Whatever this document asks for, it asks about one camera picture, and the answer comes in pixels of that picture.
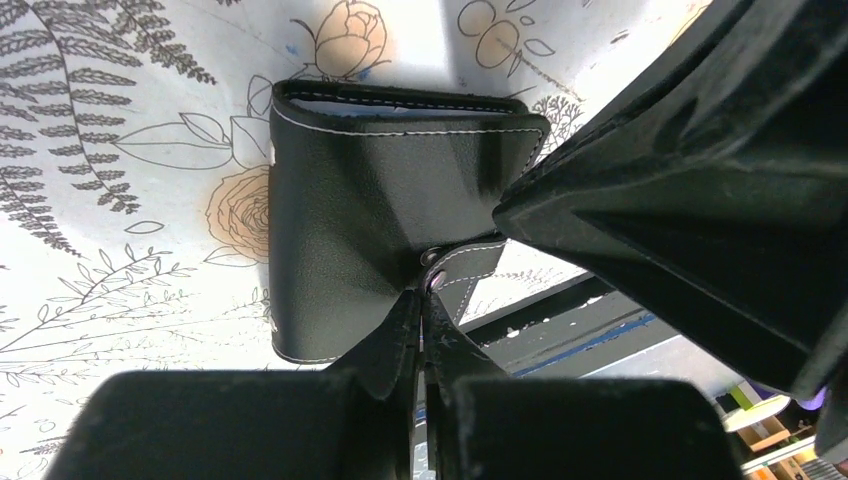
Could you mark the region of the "black leather card holder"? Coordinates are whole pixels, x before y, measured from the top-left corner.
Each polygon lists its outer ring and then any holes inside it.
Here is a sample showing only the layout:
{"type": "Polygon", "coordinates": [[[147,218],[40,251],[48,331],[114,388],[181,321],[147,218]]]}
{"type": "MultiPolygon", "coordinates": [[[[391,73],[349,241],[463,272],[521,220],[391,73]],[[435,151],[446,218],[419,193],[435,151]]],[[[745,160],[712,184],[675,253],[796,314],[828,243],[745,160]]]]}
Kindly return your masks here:
{"type": "Polygon", "coordinates": [[[269,122],[272,346],[298,364],[344,355],[407,289],[459,319],[550,132],[517,99],[310,80],[274,85],[269,122]]]}

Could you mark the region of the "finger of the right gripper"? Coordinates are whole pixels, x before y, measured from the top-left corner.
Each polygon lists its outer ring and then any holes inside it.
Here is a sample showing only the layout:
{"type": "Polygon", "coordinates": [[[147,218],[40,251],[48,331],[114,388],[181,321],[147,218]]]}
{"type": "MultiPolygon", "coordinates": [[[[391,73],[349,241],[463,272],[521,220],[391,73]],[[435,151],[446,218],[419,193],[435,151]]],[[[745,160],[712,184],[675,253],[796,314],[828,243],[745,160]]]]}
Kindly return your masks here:
{"type": "Polygon", "coordinates": [[[847,5],[715,1],[494,210],[742,376],[847,354],[847,5]]]}

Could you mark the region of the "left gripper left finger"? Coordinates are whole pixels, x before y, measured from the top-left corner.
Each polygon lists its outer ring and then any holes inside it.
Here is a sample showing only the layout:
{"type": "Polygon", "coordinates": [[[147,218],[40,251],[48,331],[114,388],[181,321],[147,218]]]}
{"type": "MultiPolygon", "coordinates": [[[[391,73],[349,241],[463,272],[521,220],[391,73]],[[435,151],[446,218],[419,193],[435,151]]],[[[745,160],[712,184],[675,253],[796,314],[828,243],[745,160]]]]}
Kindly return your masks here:
{"type": "Polygon", "coordinates": [[[51,479],[407,479],[421,296],[320,371],[131,371],[75,420],[51,479]]]}

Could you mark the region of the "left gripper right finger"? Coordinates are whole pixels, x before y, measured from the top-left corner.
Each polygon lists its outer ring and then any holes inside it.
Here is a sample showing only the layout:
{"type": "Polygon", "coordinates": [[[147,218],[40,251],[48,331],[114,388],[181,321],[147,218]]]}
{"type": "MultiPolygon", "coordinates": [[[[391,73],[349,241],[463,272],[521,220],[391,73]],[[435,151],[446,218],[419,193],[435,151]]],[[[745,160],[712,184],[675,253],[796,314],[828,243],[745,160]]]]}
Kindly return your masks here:
{"type": "Polygon", "coordinates": [[[422,303],[429,465],[440,479],[738,479],[717,413],[662,379],[516,378],[422,303]]]}

